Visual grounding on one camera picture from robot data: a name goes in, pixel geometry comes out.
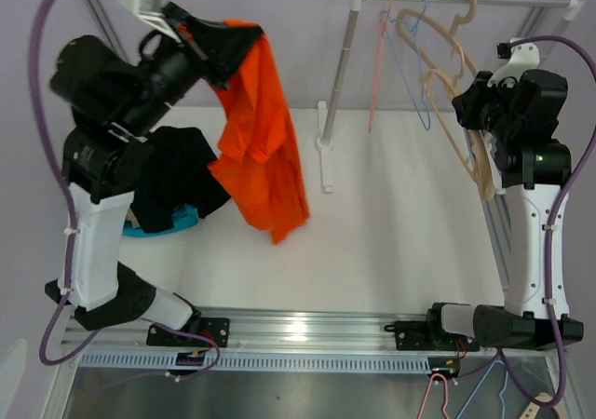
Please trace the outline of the blue wire hanger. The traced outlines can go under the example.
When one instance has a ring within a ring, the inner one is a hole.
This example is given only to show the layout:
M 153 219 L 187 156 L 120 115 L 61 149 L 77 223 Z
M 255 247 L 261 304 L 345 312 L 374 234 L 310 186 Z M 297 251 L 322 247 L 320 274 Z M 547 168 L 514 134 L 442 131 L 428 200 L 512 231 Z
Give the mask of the blue wire hanger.
M 396 65 L 411 108 L 417 114 L 423 130 L 430 131 L 432 128 L 430 109 L 426 93 L 420 81 L 425 67 L 417 42 L 422 17 L 427 12 L 428 0 L 422 0 L 421 14 L 413 16 L 413 21 L 407 21 L 407 16 L 400 19 L 397 12 L 393 10 L 392 5 L 393 1 L 390 1 L 383 11 L 385 41 L 389 46 L 392 60 Z M 399 39 L 399 28 L 404 29 L 405 33 L 413 40 L 413 48 L 409 52 L 407 52 L 406 42 Z

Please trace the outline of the beige wooden hanger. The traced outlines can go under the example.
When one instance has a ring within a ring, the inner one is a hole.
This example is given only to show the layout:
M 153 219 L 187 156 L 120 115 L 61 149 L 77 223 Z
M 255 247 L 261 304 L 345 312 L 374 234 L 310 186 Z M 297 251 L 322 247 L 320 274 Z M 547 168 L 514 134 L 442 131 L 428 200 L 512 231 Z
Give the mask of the beige wooden hanger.
M 422 50 L 420 52 L 420 59 L 427 66 L 427 70 L 423 72 L 420 83 L 422 84 L 423 94 L 427 97 L 432 112 L 437 116 L 449 144 L 452 146 L 469 179 L 476 185 L 480 200 L 489 201 L 494 199 L 497 192 L 493 181 L 493 172 L 489 163 L 488 152 L 481 133 L 477 130 L 464 130 L 466 139 L 471 147 L 471 151 L 465 155 L 463 149 L 456 143 L 454 135 L 447 126 L 434 98 L 432 89 L 434 78 L 438 79 L 443 85 L 446 96 L 455 97 L 462 94 L 458 82 L 463 78 L 465 72 L 470 72 L 473 75 L 478 72 L 478 67 L 469 58 L 463 48 L 457 47 L 456 55 L 459 57 L 460 69 L 454 76 L 449 76 L 444 69 L 437 66 L 425 51 Z
M 449 85 L 451 88 L 457 88 L 457 85 L 463 79 L 466 72 L 470 72 L 473 76 L 478 72 L 471 55 L 456 38 L 459 28 L 471 23 L 477 14 L 478 0 L 465 0 L 465 3 L 467 4 L 467 13 L 455 14 L 449 28 L 446 28 L 432 17 L 423 15 L 421 11 L 414 9 L 403 8 L 397 14 L 397 22 L 405 22 L 408 18 L 420 21 L 430 27 L 451 47 L 451 58 L 457 56 L 459 59 L 458 72 L 453 77 L 447 77 L 447 83 L 445 84 L 445 86 Z

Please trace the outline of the orange t shirt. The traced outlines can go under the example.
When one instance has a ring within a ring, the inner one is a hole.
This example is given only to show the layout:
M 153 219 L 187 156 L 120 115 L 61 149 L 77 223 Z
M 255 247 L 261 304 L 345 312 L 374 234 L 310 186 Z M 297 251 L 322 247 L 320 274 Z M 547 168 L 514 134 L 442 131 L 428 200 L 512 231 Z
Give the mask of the orange t shirt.
M 210 173 L 247 224 L 278 244 L 306 224 L 310 211 L 290 109 L 265 34 L 242 62 L 231 88 L 216 94 L 226 124 Z

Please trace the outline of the black t shirt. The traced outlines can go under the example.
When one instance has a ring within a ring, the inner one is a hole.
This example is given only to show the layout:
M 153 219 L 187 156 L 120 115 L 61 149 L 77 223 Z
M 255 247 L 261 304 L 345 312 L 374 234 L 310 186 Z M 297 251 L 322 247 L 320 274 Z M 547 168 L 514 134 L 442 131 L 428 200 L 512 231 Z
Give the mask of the black t shirt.
M 160 127 L 146 142 L 153 153 L 142 168 L 134 200 L 136 216 L 196 208 L 199 220 L 211 215 L 230 195 L 210 172 L 217 160 L 199 128 Z

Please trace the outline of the pink wire hanger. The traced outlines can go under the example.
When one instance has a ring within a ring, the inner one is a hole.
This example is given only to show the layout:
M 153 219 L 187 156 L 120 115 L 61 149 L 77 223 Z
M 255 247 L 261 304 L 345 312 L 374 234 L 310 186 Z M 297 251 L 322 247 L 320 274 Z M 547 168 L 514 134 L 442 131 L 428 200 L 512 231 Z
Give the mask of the pink wire hanger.
M 373 82 L 372 82 L 372 95 L 371 95 L 371 104 L 370 104 L 369 121 L 368 121 L 368 132 L 369 133 L 371 133 L 373 131 L 378 91 L 380 88 L 380 80 L 381 80 L 381 74 L 382 74 L 382 61 L 383 61 L 383 56 L 384 56 L 386 26 L 387 26 L 387 22 L 389 20 L 392 5 L 393 5 L 393 0 L 388 0 L 386 9 L 383 12 L 381 12 L 379 15 L 379 35 L 378 35 L 378 40 L 377 40 L 376 59 L 375 59 L 374 75 L 373 75 Z

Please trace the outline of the teal t shirt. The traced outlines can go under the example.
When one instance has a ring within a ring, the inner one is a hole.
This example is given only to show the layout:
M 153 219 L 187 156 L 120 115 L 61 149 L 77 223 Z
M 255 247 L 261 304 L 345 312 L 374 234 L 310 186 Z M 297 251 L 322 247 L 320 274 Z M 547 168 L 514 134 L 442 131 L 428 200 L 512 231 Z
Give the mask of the teal t shirt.
M 170 235 L 195 227 L 199 223 L 196 208 L 189 205 L 183 205 L 172 213 L 167 211 L 149 212 L 136 216 L 136 218 L 140 224 L 139 228 L 131 228 L 125 218 L 122 232 L 124 237 L 144 238 Z

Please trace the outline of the beige t shirt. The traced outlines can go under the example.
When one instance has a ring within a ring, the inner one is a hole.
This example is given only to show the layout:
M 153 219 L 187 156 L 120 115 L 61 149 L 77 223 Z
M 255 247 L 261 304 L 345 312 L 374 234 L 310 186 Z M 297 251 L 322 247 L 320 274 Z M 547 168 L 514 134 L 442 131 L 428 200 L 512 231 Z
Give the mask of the beige t shirt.
M 129 223 L 131 228 L 139 228 L 140 224 L 132 209 L 128 209 L 126 221 Z

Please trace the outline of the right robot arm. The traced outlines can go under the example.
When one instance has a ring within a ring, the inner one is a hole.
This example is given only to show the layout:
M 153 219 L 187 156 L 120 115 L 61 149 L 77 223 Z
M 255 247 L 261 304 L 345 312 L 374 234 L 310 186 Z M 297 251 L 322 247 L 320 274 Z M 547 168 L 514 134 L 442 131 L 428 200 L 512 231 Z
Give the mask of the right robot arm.
M 424 337 L 442 349 L 469 337 L 482 347 L 548 350 L 584 337 L 569 316 L 562 281 L 564 202 L 557 198 L 572 175 L 569 148 L 553 136 L 568 84 L 549 71 L 530 69 L 497 83 L 480 71 L 453 98 L 458 123 L 484 130 L 495 141 L 494 161 L 506 192 L 511 227 L 511 270 L 503 305 L 435 303 Z

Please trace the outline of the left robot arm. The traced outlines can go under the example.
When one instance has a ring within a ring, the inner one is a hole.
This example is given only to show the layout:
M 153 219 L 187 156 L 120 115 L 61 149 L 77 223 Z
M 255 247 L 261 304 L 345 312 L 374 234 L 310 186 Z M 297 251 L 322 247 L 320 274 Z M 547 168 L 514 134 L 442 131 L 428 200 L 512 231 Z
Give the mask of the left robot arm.
M 74 118 L 61 164 L 74 204 L 67 231 L 74 242 L 70 263 L 46 292 L 69 304 L 89 331 L 143 319 L 151 325 L 150 345 L 191 345 L 200 339 L 200 311 L 120 262 L 125 219 L 153 152 L 152 127 L 196 82 L 228 88 L 263 30 L 200 20 L 172 3 L 162 13 L 167 31 L 147 35 L 157 47 L 135 64 L 92 35 L 70 41 L 58 57 L 50 87 Z

